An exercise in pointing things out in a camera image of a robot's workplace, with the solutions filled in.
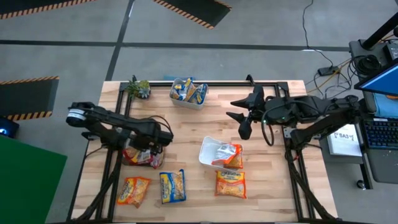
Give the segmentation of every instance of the black chair wheel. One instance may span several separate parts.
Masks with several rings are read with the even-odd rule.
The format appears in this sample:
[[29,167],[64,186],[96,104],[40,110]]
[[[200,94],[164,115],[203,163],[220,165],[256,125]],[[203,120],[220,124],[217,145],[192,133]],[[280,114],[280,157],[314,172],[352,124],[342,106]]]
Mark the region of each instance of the black chair wheel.
[[363,180],[357,181],[357,182],[356,182],[356,186],[357,186],[358,188],[362,189],[362,190],[366,190],[365,183],[363,182]]

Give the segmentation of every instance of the monitor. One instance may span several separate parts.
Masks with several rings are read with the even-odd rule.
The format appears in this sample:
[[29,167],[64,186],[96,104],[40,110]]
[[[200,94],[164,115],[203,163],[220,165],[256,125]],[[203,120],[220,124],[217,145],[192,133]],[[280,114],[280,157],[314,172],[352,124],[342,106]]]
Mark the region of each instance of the monitor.
[[376,75],[371,75],[354,86],[357,90],[398,96],[398,61],[386,65]]

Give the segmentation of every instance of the white paper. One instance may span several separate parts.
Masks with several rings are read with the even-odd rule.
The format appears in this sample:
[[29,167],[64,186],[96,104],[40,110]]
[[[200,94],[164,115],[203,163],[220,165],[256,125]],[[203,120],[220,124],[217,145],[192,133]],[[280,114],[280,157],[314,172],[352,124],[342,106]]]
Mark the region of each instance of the white paper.
[[355,125],[347,124],[328,136],[330,154],[339,156],[362,156]]

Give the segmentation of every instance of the black keyboard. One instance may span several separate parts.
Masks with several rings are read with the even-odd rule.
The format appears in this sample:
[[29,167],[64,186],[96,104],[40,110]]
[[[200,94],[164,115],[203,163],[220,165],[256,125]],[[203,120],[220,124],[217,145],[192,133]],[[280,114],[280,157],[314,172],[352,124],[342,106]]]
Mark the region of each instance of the black keyboard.
[[379,120],[363,121],[363,136],[368,148],[398,150],[398,120]]

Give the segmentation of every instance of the green mat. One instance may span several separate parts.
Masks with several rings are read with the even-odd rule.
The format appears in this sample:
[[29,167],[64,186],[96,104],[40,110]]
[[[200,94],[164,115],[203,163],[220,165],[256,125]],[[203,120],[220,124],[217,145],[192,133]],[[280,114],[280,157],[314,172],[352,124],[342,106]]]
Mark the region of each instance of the green mat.
[[0,223],[45,223],[67,157],[3,136],[0,149]]

